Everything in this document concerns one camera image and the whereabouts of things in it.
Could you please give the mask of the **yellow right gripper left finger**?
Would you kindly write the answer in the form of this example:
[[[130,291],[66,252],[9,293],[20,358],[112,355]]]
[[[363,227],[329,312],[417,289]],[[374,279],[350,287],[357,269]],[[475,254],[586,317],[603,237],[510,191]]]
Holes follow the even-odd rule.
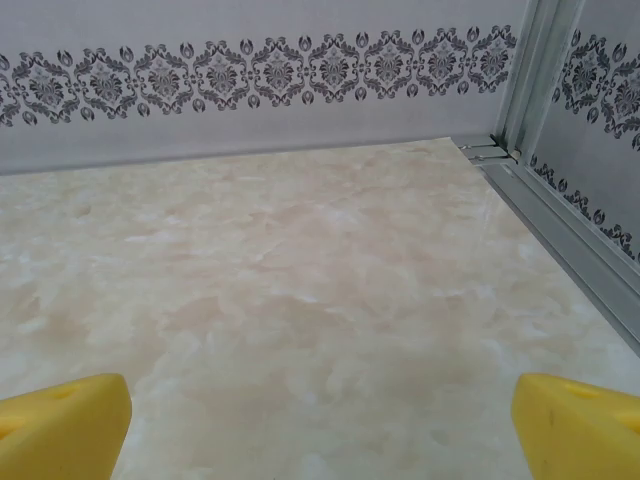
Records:
[[[3,479],[109,479],[132,417],[124,377],[100,374],[1,401]]]

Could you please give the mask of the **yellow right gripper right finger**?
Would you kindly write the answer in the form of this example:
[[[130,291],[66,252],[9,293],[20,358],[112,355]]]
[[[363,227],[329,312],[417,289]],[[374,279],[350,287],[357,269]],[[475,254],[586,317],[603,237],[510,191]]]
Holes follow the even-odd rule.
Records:
[[[523,374],[514,390],[512,422],[536,480],[639,477],[637,396]]]

